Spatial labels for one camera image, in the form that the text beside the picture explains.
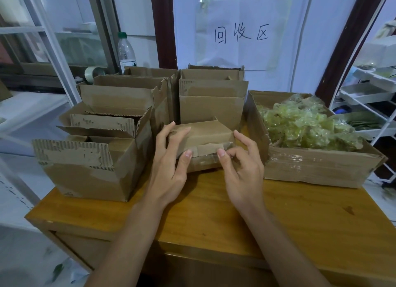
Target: floor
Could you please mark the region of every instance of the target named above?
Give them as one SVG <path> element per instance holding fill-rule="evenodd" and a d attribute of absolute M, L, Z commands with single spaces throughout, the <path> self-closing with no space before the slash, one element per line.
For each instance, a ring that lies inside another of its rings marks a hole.
<path fill-rule="evenodd" d="M 41 233 L 0 226 L 0 287 L 82 287 L 86 274 Z"/>

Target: right hand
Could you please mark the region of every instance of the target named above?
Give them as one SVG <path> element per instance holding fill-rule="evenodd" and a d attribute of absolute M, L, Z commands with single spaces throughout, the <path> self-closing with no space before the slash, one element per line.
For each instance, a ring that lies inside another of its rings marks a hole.
<path fill-rule="evenodd" d="M 248 151 L 241 147 L 234 147 L 227 151 L 217 150 L 228 196 L 232 204 L 245 217 L 250 212 L 265 208 L 263 201 L 264 165 L 261 162 L 256 142 L 240 132 L 234 131 L 234 136 L 245 144 Z M 236 157 L 241 168 L 235 170 L 231 157 Z"/>

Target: tape roll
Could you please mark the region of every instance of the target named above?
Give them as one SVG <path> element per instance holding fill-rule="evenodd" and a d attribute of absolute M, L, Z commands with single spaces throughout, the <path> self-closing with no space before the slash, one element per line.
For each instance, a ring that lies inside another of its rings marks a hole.
<path fill-rule="evenodd" d="M 84 76 L 87 82 L 93 84 L 93 78 L 98 75 L 105 75 L 105 70 L 102 67 L 91 66 L 85 69 Z"/>

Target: clear plastic bag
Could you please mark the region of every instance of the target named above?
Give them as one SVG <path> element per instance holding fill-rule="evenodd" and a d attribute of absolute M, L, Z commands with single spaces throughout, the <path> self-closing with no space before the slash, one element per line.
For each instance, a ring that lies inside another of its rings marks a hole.
<path fill-rule="evenodd" d="M 294 94 L 272 109 L 258 106 L 272 143 L 282 147 L 355 151 L 364 138 L 343 119 L 327 117 L 323 102 Z"/>

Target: left hand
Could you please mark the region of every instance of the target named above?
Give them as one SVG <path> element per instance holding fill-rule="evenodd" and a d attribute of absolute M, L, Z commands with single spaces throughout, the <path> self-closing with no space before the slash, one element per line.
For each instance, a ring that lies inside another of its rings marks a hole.
<path fill-rule="evenodd" d="M 164 126 L 156 137 L 156 148 L 152 163 L 149 183 L 142 200 L 155 204 L 164 209 L 174 201 L 183 189 L 187 180 L 187 167 L 190 164 L 192 151 L 186 150 L 181 154 L 176 168 L 176 155 L 180 142 L 190 132 L 191 128 L 178 131 L 169 138 L 166 148 L 166 137 L 175 127 L 175 122 Z"/>

